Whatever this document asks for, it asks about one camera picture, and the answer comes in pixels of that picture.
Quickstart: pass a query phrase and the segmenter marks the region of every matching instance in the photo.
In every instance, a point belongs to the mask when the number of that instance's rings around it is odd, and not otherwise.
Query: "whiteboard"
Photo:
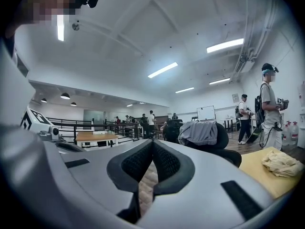
[[[216,119],[214,106],[197,108],[197,115],[200,121]]]

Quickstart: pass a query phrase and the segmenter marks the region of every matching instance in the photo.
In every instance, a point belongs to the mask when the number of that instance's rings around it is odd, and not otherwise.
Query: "wooden floor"
[[[261,149],[259,146],[259,138],[252,144],[239,145],[238,142],[238,132],[228,133],[229,144],[225,149],[234,150],[239,152],[241,155],[255,152]],[[291,148],[287,147],[283,150],[289,156],[299,160],[305,164],[305,150],[299,147]],[[148,208],[153,202],[153,186],[158,183],[157,170],[152,162],[146,171],[142,181],[139,184],[139,201],[141,208],[141,215],[143,216]]]

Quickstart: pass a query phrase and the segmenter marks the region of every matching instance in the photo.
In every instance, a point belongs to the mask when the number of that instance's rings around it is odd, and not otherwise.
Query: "yellow cloth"
[[[294,177],[304,169],[304,165],[285,153],[269,152],[262,164],[277,177]]]

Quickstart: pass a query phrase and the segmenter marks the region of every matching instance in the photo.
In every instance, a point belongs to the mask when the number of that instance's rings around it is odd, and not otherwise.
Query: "white shirt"
[[[242,113],[240,112],[241,109],[243,109],[244,111],[247,112],[247,105],[246,105],[246,103],[245,103],[244,101],[241,101],[241,102],[239,103],[238,108],[239,108],[239,113],[240,113],[240,114],[242,114]],[[243,117],[240,118],[241,120],[247,120],[247,119],[249,118],[249,115],[247,115],[247,114],[242,114],[242,115],[243,115]]]
[[[154,121],[153,120],[154,120],[154,116],[152,114],[150,114],[149,117],[148,117],[149,125],[154,125]]]

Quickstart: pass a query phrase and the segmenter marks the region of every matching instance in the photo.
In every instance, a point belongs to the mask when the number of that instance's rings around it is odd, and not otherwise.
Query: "gray jacket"
[[[217,143],[217,126],[214,121],[189,121],[180,127],[178,141],[186,145],[187,141],[196,145],[215,145]]]

